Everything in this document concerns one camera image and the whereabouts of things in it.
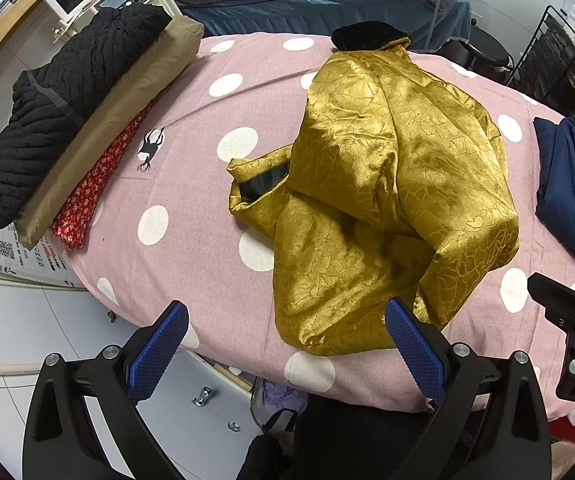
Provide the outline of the printed paper sheet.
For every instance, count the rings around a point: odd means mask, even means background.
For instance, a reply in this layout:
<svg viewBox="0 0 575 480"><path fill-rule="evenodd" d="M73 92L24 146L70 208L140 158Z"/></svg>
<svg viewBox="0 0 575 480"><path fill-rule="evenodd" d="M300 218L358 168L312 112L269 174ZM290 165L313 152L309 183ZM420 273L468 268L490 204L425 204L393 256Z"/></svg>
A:
<svg viewBox="0 0 575 480"><path fill-rule="evenodd" d="M11 224L0 230L0 278L59 288L83 289L63 254L45 238L32 249L20 244Z"/></svg>

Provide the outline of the gold satin jacket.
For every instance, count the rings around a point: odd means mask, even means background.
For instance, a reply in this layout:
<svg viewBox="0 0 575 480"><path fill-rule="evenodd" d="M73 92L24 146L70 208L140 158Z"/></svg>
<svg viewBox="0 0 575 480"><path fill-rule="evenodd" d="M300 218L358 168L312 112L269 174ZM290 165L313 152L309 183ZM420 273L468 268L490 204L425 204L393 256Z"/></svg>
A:
<svg viewBox="0 0 575 480"><path fill-rule="evenodd" d="M499 128L382 22L333 32L296 140L229 162L231 214L274 247L275 326L315 356L391 348L389 300L446 326L519 250Z"/></svg>

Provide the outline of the black quilted folded garment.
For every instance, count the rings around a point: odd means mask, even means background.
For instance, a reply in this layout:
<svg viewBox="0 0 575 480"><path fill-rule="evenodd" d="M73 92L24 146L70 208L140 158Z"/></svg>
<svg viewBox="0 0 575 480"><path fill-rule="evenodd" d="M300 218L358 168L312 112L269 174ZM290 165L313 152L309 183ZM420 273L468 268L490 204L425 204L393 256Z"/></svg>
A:
<svg viewBox="0 0 575 480"><path fill-rule="evenodd" d="M0 229L18 218L109 91L171 22L161 6L104 8L51 62L22 72L0 132Z"/></svg>

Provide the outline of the red floral folded cloth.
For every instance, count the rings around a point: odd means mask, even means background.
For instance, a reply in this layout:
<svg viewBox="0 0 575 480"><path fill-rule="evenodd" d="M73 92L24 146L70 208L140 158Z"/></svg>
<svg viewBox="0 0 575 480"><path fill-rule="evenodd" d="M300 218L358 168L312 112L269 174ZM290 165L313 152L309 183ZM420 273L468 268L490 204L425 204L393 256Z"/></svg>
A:
<svg viewBox="0 0 575 480"><path fill-rule="evenodd" d="M69 195L53 221L51 230L67 249L79 250L86 247L86 233L88 233L88 227L104 188L155 102L156 100L150 101L112 141L92 169L76 186L74 192Z"/></svg>

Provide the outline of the black round stool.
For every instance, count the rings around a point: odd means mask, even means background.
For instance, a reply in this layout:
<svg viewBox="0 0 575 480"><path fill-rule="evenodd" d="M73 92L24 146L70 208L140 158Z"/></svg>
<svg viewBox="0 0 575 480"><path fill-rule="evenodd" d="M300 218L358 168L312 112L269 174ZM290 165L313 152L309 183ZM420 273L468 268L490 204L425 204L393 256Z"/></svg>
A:
<svg viewBox="0 0 575 480"><path fill-rule="evenodd" d="M469 41L462 46L467 52L465 67L477 75L504 84L514 68L511 53L489 32L473 25Z"/></svg>

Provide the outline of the navy blue folded garment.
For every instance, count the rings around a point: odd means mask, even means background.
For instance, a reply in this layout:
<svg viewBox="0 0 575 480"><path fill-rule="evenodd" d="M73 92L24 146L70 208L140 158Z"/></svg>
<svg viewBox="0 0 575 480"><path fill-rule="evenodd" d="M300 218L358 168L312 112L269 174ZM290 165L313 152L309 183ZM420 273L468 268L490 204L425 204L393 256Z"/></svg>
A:
<svg viewBox="0 0 575 480"><path fill-rule="evenodd" d="M536 216L575 257L575 119L536 117L540 172Z"/></svg>

